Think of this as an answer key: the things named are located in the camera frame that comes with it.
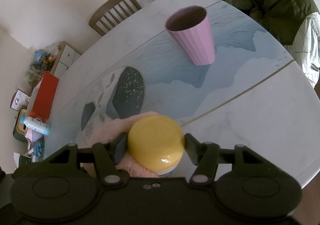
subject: chair backrest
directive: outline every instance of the chair backrest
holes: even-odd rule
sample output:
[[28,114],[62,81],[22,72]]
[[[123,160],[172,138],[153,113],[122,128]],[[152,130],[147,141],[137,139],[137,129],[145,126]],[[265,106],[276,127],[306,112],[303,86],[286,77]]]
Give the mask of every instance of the chair backrest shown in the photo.
[[141,9],[137,0],[108,0],[91,17],[89,26],[104,36],[123,20]]

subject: white bottle with blue cap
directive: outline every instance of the white bottle with blue cap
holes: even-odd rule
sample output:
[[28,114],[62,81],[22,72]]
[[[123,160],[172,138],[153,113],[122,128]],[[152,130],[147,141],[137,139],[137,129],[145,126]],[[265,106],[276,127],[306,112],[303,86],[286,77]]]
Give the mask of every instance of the white bottle with blue cap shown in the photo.
[[31,128],[34,131],[37,131],[45,136],[49,135],[50,126],[45,124],[35,118],[26,117],[26,115],[22,115],[20,118],[20,123],[25,124],[28,128]]

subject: yellow lid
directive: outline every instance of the yellow lid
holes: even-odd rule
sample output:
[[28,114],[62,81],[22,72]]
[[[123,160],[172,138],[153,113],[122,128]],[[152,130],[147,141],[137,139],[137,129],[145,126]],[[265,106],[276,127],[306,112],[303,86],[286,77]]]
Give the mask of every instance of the yellow lid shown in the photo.
[[177,165],[183,150],[182,129],[166,116],[146,116],[138,120],[128,134],[130,155],[139,164],[155,173]]

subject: pink cup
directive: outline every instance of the pink cup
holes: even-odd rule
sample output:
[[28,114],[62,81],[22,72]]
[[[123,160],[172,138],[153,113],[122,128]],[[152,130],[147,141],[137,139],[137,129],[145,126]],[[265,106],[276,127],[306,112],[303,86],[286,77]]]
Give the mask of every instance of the pink cup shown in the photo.
[[190,6],[179,9],[167,19],[165,29],[195,65],[214,62],[214,44],[205,8]]

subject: pink towel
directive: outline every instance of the pink towel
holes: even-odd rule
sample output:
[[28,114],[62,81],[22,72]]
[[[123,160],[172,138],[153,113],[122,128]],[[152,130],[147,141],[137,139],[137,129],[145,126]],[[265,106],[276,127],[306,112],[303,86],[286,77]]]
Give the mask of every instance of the pink towel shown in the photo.
[[[91,147],[93,144],[107,141],[111,142],[116,139],[122,132],[129,132],[133,124],[139,119],[157,114],[156,112],[146,112],[139,115],[135,115],[126,119],[115,119],[105,123],[101,126],[89,139],[88,146]],[[84,164],[85,169],[88,173],[95,177],[95,171],[93,164]],[[116,168],[127,171],[132,177],[158,177],[154,172],[149,171],[140,164],[138,164],[128,152],[124,154],[120,164]]]

